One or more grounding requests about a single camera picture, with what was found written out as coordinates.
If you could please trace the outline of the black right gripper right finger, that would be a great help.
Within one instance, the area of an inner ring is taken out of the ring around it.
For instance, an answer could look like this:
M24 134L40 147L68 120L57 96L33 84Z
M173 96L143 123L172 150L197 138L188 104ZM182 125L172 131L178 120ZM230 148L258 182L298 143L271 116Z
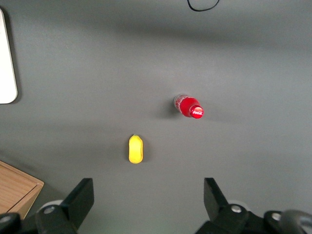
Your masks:
M197 234L263 234L263 219L227 201L214 178L204 179L204 206L209 220Z

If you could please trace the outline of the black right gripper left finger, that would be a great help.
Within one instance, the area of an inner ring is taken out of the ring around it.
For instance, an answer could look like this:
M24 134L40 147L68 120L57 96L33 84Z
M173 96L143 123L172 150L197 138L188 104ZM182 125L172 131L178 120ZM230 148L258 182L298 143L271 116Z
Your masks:
M84 178L60 203L43 206L35 215L39 234L76 234L94 204L91 178Z

